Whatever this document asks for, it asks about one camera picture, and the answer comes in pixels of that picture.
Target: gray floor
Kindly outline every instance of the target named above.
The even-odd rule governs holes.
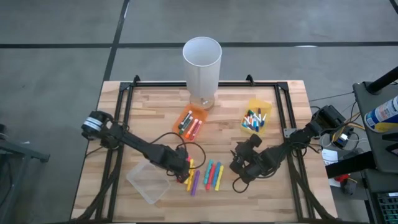
[[[0,44],[111,43],[123,0],[5,0]],[[121,42],[398,41],[388,0],[132,0]],[[10,138],[51,153],[33,162],[13,223],[68,220],[87,141],[80,124],[95,109],[109,49],[0,49],[0,123]],[[119,49],[111,80],[181,80],[181,49]],[[351,91],[397,66],[398,47],[225,48],[221,79],[304,80],[310,99]],[[352,95],[312,105],[342,111]],[[349,116],[349,109],[343,112]],[[339,217],[366,219],[361,196],[333,189]]]

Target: green marker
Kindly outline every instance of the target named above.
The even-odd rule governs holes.
[[[187,119],[184,123],[184,125],[182,126],[181,130],[180,130],[180,134],[184,133],[185,129],[188,127],[188,125],[191,123],[191,121],[193,120],[193,116],[189,117],[189,119]]]

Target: wooden table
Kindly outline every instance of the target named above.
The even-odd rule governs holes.
[[[105,82],[98,103],[98,109],[114,113],[120,82]],[[303,81],[288,81],[290,97],[298,128],[303,128],[311,118],[310,105]],[[146,141],[169,132],[186,104],[189,103],[186,88],[145,87],[135,88],[129,117],[130,132]],[[220,191],[206,192],[203,176],[200,178],[196,197],[186,192],[184,184],[170,179],[171,187],[155,204],[148,204],[137,190],[126,180],[126,174],[144,158],[139,152],[125,147],[121,176],[116,199],[114,222],[275,222],[296,221],[294,201],[286,160],[276,175],[270,179],[256,179],[250,183],[245,193],[237,194],[232,189],[232,181],[237,174],[229,169],[236,141],[245,141],[250,135],[240,130],[241,117],[249,99],[257,98],[272,103],[273,110],[267,130],[260,137],[263,142],[257,151],[281,144],[282,131],[277,110],[275,92],[270,87],[220,87],[216,93],[215,106],[209,111],[196,142],[206,151],[207,159],[221,161],[225,166]],[[174,148],[180,144],[176,136],[167,136],[159,141]],[[88,146],[88,152],[96,149],[99,141]],[[188,146],[188,153],[197,162],[203,159],[199,149]],[[80,184],[72,212],[78,217],[98,193],[101,184],[106,150],[92,153],[84,163]],[[335,204],[328,184],[322,156],[308,150],[304,157],[308,181],[312,192],[326,210],[336,216]],[[200,168],[203,174],[205,166]],[[244,184],[236,184],[242,189]],[[108,210],[108,197],[105,199],[104,217]]]

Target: purple marker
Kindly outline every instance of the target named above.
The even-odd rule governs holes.
[[[198,185],[198,181],[199,181],[199,175],[200,175],[200,171],[197,170],[195,172],[195,180],[193,181],[193,186],[192,186],[192,190],[191,190],[191,196],[195,196],[195,192],[197,190],[197,185]]]

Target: yellow container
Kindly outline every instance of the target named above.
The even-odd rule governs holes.
[[[248,114],[248,111],[249,111],[249,110],[252,110],[254,113],[257,114],[257,116],[259,116],[259,113],[258,113],[258,109],[259,109],[259,108],[261,109],[261,116],[262,116],[261,119],[263,119],[263,117],[264,117],[265,114],[267,115],[267,116],[266,116],[266,119],[264,120],[264,125],[263,125],[263,126],[260,126],[260,125],[259,125],[259,132],[257,132],[256,130],[251,130],[251,129],[249,129],[249,128],[245,128],[244,126],[242,126],[242,124],[245,122],[244,117]],[[251,100],[249,101],[249,104],[248,104],[247,107],[246,107],[246,113],[242,115],[241,129],[242,129],[243,131],[247,132],[247,133],[250,133],[250,134],[257,134],[257,135],[259,135],[259,134],[264,133],[264,131],[265,131],[266,128],[267,128],[267,123],[268,123],[268,121],[269,121],[269,118],[270,118],[270,116],[271,116],[271,110],[272,110],[272,104],[266,103],[266,102],[264,102],[264,101],[257,100],[257,99],[251,99]]]

